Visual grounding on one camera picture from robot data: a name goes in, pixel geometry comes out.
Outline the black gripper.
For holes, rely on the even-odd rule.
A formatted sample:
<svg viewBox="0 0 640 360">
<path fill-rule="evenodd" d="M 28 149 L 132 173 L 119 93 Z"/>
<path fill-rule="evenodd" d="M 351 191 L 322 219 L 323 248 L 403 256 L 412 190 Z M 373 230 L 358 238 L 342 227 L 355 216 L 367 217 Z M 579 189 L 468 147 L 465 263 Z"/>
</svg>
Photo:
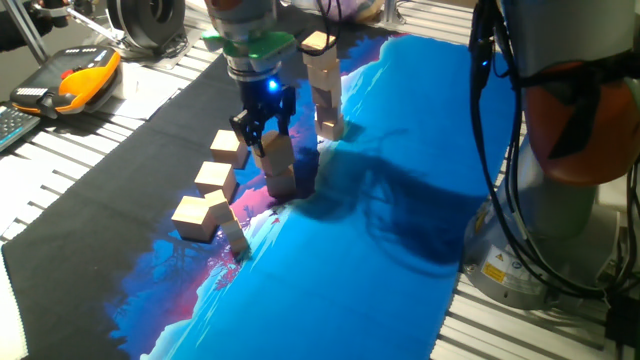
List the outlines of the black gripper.
<svg viewBox="0 0 640 360">
<path fill-rule="evenodd" d="M 256 147 L 257 155 L 264 157 L 262 133 L 265 118 L 260 110 L 265 110 L 272 115 L 278 114 L 278 131 L 281 135 L 288 136 L 291 117 L 296 114 L 296 89 L 282 83 L 277 74 L 250 80 L 237 80 L 237 84 L 245 109 L 231 116 L 229 123 L 240 142 Z"/>
</svg>

